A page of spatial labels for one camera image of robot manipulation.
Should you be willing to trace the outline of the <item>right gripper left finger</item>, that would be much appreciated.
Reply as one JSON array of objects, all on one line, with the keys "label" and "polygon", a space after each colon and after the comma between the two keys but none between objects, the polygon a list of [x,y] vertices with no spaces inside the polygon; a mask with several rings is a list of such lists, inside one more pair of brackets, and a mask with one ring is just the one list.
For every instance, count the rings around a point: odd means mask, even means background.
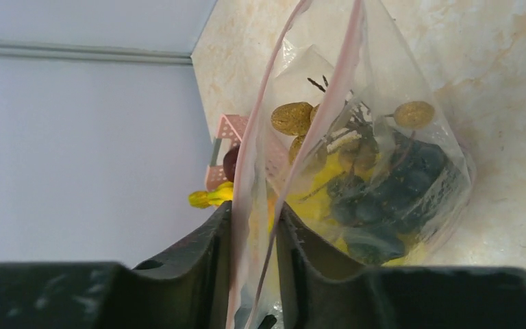
[{"label": "right gripper left finger", "polygon": [[134,268],[0,263],[0,328],[224,328],[230,223],[225,202]]}]

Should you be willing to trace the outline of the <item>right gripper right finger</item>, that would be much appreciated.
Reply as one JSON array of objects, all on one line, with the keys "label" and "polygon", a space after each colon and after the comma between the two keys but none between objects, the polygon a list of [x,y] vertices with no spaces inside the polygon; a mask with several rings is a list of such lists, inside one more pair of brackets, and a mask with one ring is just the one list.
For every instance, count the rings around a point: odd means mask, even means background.
[{"label": "right gripper right finger", "polygon": [[367,267],[284,206],[277,259],[286,328],[526,329],[526,270]]}]

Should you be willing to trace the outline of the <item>yellow banana bunch toy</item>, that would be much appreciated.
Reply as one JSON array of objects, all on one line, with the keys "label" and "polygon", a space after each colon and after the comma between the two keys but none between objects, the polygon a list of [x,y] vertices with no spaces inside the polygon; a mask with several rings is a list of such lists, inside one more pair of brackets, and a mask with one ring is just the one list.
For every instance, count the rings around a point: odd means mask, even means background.
[{"label": "yellow banana bunch toy", "polygon": [[188,196],[188,203],[194,208],[218,207],[233,198],[233,182],[224,182],[217,186],[213,191],[195,191]]}]

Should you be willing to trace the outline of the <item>dark black grape bunch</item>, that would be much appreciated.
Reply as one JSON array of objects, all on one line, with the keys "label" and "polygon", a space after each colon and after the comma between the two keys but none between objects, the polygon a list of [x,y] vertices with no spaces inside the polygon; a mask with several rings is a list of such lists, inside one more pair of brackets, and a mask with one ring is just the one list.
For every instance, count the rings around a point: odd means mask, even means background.
[{"label": "dark black grape bunch", "polygon": [[376,187],[349,173],[326,187],[330,215],[344,228],[348,253],[365,265],[404,257],[408,248],[400,236],[418,232],[438,212],[438,202],[425,194],[446,169],[447,156],[437,145],[400,133],[394,137],[394,168]]}]

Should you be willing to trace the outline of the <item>tan longan fruit cluster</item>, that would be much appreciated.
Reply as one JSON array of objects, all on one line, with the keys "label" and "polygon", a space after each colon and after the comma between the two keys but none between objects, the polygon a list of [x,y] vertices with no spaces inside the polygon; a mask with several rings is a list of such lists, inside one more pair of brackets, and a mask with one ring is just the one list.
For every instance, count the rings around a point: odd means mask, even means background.
[{"label": "tan longan fruit cluster", "polygon": [[[292,165],[307,136],[318,106],[306,101],[286,103],[278,106],[271,114],[272,127],[281,134],[291,136],[293,141],[288,150],[288,163]],[[311,178],[326,164],[327,156],[338,154],[343,169],[341,175],[352,174],[367,180],[380,160],[381,153],[373,135],[373,123],[366,121],[363,114],[369,109],[359,104],[346,110],[333,125],[333,132],[323,138],[314,154],[300,171],[301,178]],[[400,105],[390,116],[401,128],[416,133],[427,127],[436,111],[425,101],[411,101]],[[426,173],[436,179],[447,164],[447,157],[437,145],[417,141],[414,135],[393,133],[395,146],[390,162],[384,172],[391,172],[400,180],[406,180],[416,172]]]}]

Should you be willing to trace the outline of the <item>clear zip top bag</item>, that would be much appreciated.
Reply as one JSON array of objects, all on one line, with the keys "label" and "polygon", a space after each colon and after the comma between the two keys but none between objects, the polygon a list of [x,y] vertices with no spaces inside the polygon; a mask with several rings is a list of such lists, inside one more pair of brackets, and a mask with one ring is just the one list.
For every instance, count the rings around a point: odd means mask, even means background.
[{"label": "clear zip top bag", "polygon": [[421,265],[447,240],[473,164],[381,1],[300,1],[242,137],[228,328],[279,297],[279,209],[361,265]]}]

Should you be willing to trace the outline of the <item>yellow napa cabbage toy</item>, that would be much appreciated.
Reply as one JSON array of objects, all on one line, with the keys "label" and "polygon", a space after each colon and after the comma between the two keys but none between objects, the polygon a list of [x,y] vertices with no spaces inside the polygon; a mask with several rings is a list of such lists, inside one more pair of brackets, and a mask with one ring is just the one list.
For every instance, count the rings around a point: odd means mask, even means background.
[{"label": "yellow napa cabbage toy", "polygon": [[[329,205],[331,198],[328,196],[327,192],[327,183],[329,179],[336,178],[336,176],[341,175],[343,172],[342,167],[338,162],[338,154],[330,154],[327,156],[327,162],[325,166],[313,177],[312,188],[313,191],[309,193],[299,193],[298,195],[291,195],[288,197],[287,202],[292,206],[294,210],[299,211],[301,216],[305,217],[304,222],[310,228],[312,228],[316,233],[320,234],[325,238],[329,243],[331,243],[336,249],[352,256],[352,253],[349,251],[348,243],[343,237],[343,232],[347,230],[343,229],[343,226],[336,222],[334,218],[330,215]],[[300,201],[301,198],[309,196],[310,193],[315,192],[307,200]],[[268,199],[268,232],[271,233],[273,228],[273,216],[275,209],[276,197]],[[417,245],[419,238],[416,233],[398,233],[400,241],[405,247],[407,247],[407,253],[413,252]],[[397,266],[401,264],[408,264],[409,261],[406,260],[407,256],[401,256],[397,258],[399,260],[388,260],[382,264],[387,264],[385,266]]]}]

